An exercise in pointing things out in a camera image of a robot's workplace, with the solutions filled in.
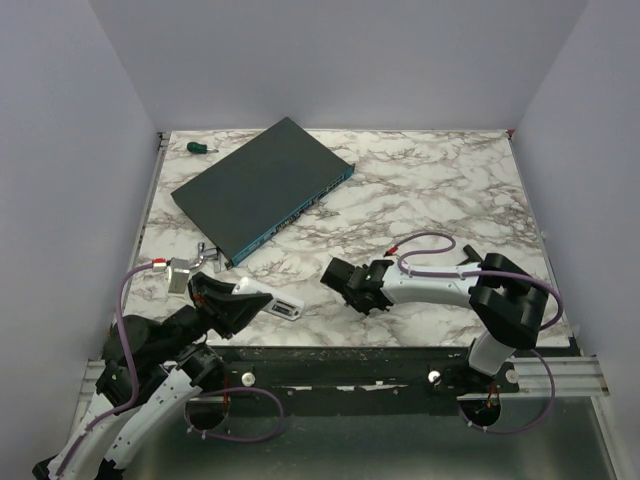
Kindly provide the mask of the white remote control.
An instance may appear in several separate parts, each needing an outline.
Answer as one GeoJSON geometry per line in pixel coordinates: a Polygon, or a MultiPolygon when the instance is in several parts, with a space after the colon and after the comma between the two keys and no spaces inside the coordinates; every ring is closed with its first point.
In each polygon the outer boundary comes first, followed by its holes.
{"type": "Polygon", "coordinates": [[[235,285],[235,288],[232,292],[233,295],[241,295],[241,294],[270,294],[272,299],[264,306],[261,311],[268,313],[270,315],[279,317],[284,320],[288,320],[291,322],[297,321],[305,311],[306,304],[303,300],[294,297],[285,293],[282,290],[278,290],[274,287],[271,287],[267,284],[259,282],[257,280],[251,279],[249,277],[242,277],[235,285]],[[272,311],[272,306],[276,301],[281,301],[283,303],[289,305],[295,305],[299,310],[299,316],[296,319],[287,319],[282,318],[277,313],[272,311]]]}

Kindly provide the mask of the AAA battery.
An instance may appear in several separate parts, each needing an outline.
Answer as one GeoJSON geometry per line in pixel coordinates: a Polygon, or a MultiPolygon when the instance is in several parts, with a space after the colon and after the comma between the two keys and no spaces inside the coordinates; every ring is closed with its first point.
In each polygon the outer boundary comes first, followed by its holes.
{"type": "Polygon", "coordinates": [[[299,310],[295,305],[289,305],[281,301],[276,301],[272,306],[272,311],[282,318],[296,319],[299,316],[299,310]]]}

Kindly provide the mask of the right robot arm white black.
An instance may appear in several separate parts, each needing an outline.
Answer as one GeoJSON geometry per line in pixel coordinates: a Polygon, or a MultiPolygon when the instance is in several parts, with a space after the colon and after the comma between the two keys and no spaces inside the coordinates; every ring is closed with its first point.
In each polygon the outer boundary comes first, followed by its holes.
{"type": "Polygon", "coordinates": [[[365,315],[409,303],[475,312],[484,331],[473,341],[459,370],[462,384],[474,392],[493,384],[515,351],[536,347],[549,298],[542,282],[495,253],[478,263],[431,271],[388,257],[361,266],[334,258],[321,283],[365,315]]]}

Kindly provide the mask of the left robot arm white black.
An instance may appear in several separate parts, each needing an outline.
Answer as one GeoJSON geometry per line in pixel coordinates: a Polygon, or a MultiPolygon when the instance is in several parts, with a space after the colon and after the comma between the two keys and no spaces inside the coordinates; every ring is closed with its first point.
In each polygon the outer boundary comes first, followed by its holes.
{"type": "Polygon", "coordinates": [[[199,395],[232,392],[224,360],[202,342],[230,339],[261,311],[297,319],[303,304],[261,282],[221,282],[170,269],[167,292],[189,304],[162,322],[116,315],[104,369],[86,413],[59,454],[37,463],[37,479],[119,479],[155,428],[199,395]]]}

